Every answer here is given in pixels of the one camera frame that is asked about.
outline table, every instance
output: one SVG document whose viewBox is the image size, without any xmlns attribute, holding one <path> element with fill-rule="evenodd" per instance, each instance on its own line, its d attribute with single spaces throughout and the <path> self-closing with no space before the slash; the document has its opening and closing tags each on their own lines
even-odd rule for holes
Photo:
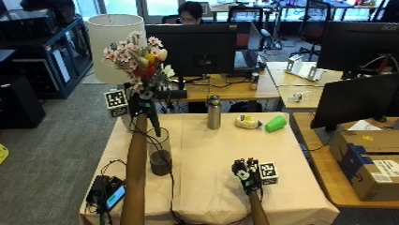
<svg viewBox="0 0 399 225">
<path fill-rule="evenodd" d="M 244 78 L 226 78 L 223 75 L 210 74 L 208 80 L 184 84 L 187 98 L 179 100 L 188 102 L 204 101 L 211 95 L 218 95 L 222 101 L 267 100 L 279 98 L 277 90 L 273 86 L 271 77 L 264 75 L 264 71 L 259 73 L 256 90 L 250 90 L 248 80 L 247 82 L 240 82 L 243 80 Z"/>
<path fill-rule="evenodd" d="M 280 101 L 283 102 L 285 109 L 315 109 L 319 104 L 324 84 L 339 81 L 341 72 L 325 70 L 321 79 L 316 82 L 309 82 L 308 80 L 285 73 L 285 66 L 287 62 L 267 63 L 268 73 L 276 86 L 280 95 Z M 299 102 L 288 102 L 288 97 L 291 94 L 304 91 L 311 91 L 309 99 L 304 99 Z"/>
<path fill-rule="evenodd" d="M 307 149 L 317 149 L 323 146 L 319 137 L 312 129 L 309 129 L 309 121 L 312 115 L 308 112 L 295 112 L 292 114 L 293 121 L 299 127 Z M 388 118 L 387 123 L 393 123 L 393 118 Z M 384 124 L 375 121 L 368 121 L 376 126 Z M 349 128 L 352 123 L 341 125 L 343 128 Z M 360 202 L 356 193 L 349 185 L 349 182 L 341 173 L 339 165 L 329 152 L 329 146 L 323 146 L 316 151 L 308 151 L 316 175 L 328 196 L 328 199 L 337 207 L 355 207 L 355 208 L 399 208 L 399 201 L 391 202 Z"/>
<path fill-rule="evenodd" d="M 250 113 L 268 121 L 280 112 Z M 222 114 L 222 126 L 206 127 L 206 114 L 162 114 L 160 126 L 168 130 L 174 173 L 172 210 L 188 222 L 227 224 L 246 216 L 248 198 L 230 165 L 238 158 L 273 161 L 279 172 L 276 185 L 264 186 L 263 208 L 270 224 L 328 224 L 337 210 L 327 201 L 289 127 L 271 133 L 242 129 L 232 120 L 239 113 Z M 130 134 L 118 119 L 94 175 L 111 159 L 126 160 Z M 122 164 L 110 165 L 107 175 L 125 178 Z M 79 207 L 81 224 L 97 224 L 98 216 Z M 118 224 L 122 202 L 110 211 Z M 146 224 L 171 224 L 170 178 L 155 176 L 147 164 Z"/>
</svg>

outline stainless steel bottle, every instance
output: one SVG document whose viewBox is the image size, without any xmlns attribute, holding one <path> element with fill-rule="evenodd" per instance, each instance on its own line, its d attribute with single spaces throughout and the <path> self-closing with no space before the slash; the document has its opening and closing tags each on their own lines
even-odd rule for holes
<svg viewBox="0 0 399 225">
<path fill-rule="evenodd" d="M 208 97 L 208 129 L 218 129 L 220 127 L 220 98 L 219 96 Z"/>
</svg>

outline artificial flower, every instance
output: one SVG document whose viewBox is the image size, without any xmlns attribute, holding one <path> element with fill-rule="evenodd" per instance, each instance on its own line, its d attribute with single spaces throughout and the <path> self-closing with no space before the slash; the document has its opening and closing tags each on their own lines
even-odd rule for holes
<svg viewBox="0 0 399 225">
<path fill-rule="evenodd" d="M 164 66 L 162 72 L 166 74 L 167 78 L 174 76 L 174 70 L 170 65 Z"/>
<path fill-rule="evenodd" d="M 147 39 L 147 45 L 139 47 L 142 32 L 133 31 L 126 40 L 111 43 L 103 50 L 103 59 L 111 66 L 122 69 L 129 77 L 130 90 L 151 89 L 174 75 L 170 65 L 163 67 L 167 51 L 162 49 L 162 41 L 156 37 Z"/>
<path fill-rule="evenodd" d="M 163 62 L 166 60 L 166 56 L 167 56 L 167 51 L 164 49 L 159 50 L 159 52 L 156 54 L 156 58 L 160 62 Z"/>
</svg>

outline white paper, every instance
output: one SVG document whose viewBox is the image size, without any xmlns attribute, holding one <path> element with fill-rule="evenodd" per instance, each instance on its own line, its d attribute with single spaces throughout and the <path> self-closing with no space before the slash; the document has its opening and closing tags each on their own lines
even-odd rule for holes
<svg viewBox="0 0 399 225">
<path fill-rule="evenodd" d="M 359 120 L 357 123 L 355 123 L 353 126 L 348 130 L 381 130 L 379 127 L 375 125 L 371 125 L 369 122 L 365 120 Z"/>
</svg>

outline lamp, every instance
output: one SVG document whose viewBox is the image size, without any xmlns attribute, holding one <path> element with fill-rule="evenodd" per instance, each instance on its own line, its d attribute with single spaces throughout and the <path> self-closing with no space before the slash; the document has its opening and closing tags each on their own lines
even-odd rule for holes
<svg viewBox="0 0 399 225">
<path fill-rule="evenodd" d="M 87 28 L 91 63 L 97 80 L 110 84 L 127 83 L 130 80 L 126 73 L 103 62 L 102 51 L 113 42 L 126 39 L 131 31 L 142 32 L 138 43 L 140 43 L 140 46 L 146 45 L 146 30 L 142 17 L 123 14 L 102 14 L 89 18 Z"/>
</svg>

